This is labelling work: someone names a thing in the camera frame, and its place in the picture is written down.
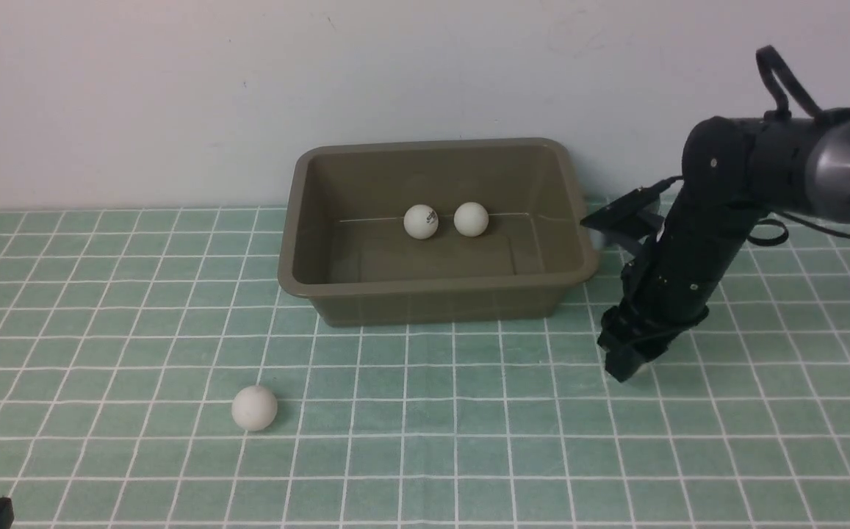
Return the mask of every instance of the robotic arm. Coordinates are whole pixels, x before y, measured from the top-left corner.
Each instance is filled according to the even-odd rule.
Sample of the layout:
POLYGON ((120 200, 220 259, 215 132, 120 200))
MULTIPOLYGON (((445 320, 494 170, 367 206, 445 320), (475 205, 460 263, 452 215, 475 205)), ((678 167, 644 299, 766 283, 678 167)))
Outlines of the robotic arm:
POLYGON ((795 215, 850 224, 850 108, 817 107, 773 47, 757 51, 757 69, 776 110, 702 121, 686 140, 681 177, 634 190, 582 220, 634 255, 622 271, 623 298, 604 312, 598 339, 604 367, 617 381, 706 318, 709 297, 745 241, 787 240, 787 228, 771 213, 850 238, 795 215), (808 118, 790 116, 778 79, 808 118), (649 213, 679 180, 666 220, 649 213), (783 232, 752 237, 761 224, 783 232))

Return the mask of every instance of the brown plastic tub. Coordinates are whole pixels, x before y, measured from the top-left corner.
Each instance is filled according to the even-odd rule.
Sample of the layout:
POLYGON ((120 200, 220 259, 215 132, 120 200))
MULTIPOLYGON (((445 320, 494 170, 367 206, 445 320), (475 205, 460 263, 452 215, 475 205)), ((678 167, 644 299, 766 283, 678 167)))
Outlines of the brown plastic tub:
POLYGON ((333 327, 543 317, 598 268, 585 214, 551 140, 315 148, 295 168, 278 281, 333 327), (467 201, 491 214, 480 237, 454 228, 467 201), (402 224, 415 204, 439 214, 424 241, 402 224))

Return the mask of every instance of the white ball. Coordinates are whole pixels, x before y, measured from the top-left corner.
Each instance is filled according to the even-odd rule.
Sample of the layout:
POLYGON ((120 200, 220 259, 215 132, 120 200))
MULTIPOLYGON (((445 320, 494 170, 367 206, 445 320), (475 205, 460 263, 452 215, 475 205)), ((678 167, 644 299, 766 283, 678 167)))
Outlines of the white ball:
POLYGON ((454 227, 466 237, 477 237, 486 230, 489 224, 489 215, 486 209, 476 202, 461 204, 454 214, 454 227))
POLYGON ((424 204, 414 205, 405 212, 405 232, 416 239, 427 239, 438 231, 438 213, 424 204))
POLYGON ((249 386, 232 401, 232 419, 243 430, 263 430, 277 414, 278 398, 264 386, 249 386))

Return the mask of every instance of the green tile floor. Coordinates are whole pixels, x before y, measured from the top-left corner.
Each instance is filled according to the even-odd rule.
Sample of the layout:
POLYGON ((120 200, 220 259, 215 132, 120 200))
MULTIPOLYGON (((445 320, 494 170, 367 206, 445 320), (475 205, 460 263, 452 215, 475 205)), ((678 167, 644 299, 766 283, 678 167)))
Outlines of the green tile floor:
POLYGON ((0 213, 0 494, 18 526, 850 527, 850 242, 741 252, 606 378, 622 255, 545 321, 327 328, 284 210, 0 213), (261 382, 277 422, 230 401, 261 382))

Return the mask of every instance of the white grout line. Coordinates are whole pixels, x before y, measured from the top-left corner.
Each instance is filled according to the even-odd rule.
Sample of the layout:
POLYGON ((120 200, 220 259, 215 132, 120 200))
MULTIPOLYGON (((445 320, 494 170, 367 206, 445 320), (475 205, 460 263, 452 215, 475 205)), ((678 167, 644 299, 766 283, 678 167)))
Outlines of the white grout line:
POLYGON ((542 320, 545 329, 545 346, 549 356, 549 371, 552 375, 552 398, 555 398, 555 418, 558 422, 559 445, 562 448, 562 466, 565 470, 565 487, 568 489, 569 512, 572 515, 572 525, 578 523, 578 513, 575 511, 575 491, 572 490, 572 472, 569 469, 569 450, 565 445, 565 422, 562 421, 562 401, 558 396, 558 381, 555 376, 555 356, 552 354, 552 337, 549 335, 549 320, 542 320))
POLYGON ((500 348, 500 379, 503 386, 503 418, 506 425, 506 460, 509 466, 509 501, 512 502, 513 525, 519 521, 519 512, 516 509, 516 478, 513 471, 513 430, 509 425, 509 399, 506 391, 506 365, 503 356, 503 323, 496 322, 496 328, 499 334, 498 342, 500 348))

